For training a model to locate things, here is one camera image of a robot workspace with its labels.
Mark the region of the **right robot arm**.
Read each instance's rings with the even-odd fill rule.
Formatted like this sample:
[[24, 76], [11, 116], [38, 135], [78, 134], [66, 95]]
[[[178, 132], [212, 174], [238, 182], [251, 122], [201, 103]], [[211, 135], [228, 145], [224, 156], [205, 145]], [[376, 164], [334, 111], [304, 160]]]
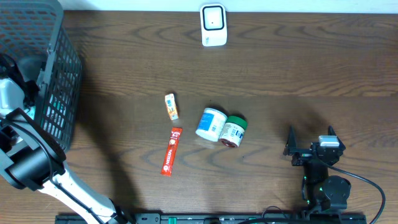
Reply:
[[340, 176], [330, 175], [328, 169], [343, 155], [345, 145], [331, 126], [328, 134], [318, 137], [308, 148], [297, 145], [295, 132], [290, 128], [283, 155], [291, 156], [293, 166], [302, 166], [302, 196], [308, 203], [306, 216], [313, 213], [339, 212], [347, 209], [351, 183]]

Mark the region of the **small orange box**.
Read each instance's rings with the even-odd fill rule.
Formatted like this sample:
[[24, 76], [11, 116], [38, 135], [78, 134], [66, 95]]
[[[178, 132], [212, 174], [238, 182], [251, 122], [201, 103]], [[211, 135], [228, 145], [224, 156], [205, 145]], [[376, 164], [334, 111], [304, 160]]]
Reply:
[[179, 119], [177, 104], [175, 102], [175, 96], [173, 93], [169, 93], [169, 94], [165, 95], [165, 106], [166, 106], [169, 118], [172, 121]]

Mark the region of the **green lid white jar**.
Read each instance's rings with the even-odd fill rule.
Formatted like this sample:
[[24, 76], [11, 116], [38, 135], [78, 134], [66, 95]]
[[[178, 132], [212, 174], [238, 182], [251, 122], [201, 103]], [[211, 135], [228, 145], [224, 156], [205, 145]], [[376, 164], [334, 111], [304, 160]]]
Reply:
[[238, 116], [229, 116], [220, 134], [220, 142], [227, 147], [239, 147], [248, 123]]

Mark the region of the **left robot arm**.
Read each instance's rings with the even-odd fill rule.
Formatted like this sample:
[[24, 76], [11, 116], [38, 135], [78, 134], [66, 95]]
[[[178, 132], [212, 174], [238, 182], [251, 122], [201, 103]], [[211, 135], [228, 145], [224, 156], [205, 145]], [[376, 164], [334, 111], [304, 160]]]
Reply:
[[130, 214], [70, 170], [59, 143], [26, 113], [39, 91], [13, 58], [1, 54], [1, 176], [17, 189], [56, 198], [87, 223], [134, 223]]

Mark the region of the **red white snack packet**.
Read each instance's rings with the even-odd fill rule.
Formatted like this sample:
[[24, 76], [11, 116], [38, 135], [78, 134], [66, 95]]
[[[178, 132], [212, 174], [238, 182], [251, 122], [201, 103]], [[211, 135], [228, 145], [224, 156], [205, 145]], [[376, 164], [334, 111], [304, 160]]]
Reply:
[[167, 177], [172, 176], [173, 164], [182, 131], [183, 131], [182, 128], [177, 128], [177, 127], [172, 128], [169, 144], [167, 146], [164, 162], [161, 169], [161, 174], [164, 176]]

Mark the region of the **white blue label jar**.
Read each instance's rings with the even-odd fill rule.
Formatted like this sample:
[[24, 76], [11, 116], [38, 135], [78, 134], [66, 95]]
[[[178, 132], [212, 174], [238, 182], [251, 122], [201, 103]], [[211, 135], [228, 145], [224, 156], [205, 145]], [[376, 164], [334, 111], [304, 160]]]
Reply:
[[220, 138], [227, 116], [214, 108], [205, 108], [195, 133], [208, 141], [217, 142]]

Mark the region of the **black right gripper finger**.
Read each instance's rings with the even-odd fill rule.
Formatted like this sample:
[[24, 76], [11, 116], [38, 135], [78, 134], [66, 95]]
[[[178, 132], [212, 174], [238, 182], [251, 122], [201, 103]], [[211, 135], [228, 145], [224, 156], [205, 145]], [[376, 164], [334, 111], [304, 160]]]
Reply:
[[292, 156], [297, 152], [297, 141], [295, 138], [294, 128], [290, 126], [287, 136], [287, 142], [284, 147], [283, 155]]
[[343, 142], [341, 141], [341, 139], [338, 137], [338, 135], [336, 134], [335, 130], [333, 129], [332, 126], [328, 127], [328, 135], [329, 136], [334, 136], [336, 138], [336, 140], [339, 142], [339, 148], [344, 151], [346, 149], [346, 146], [343, 144]]

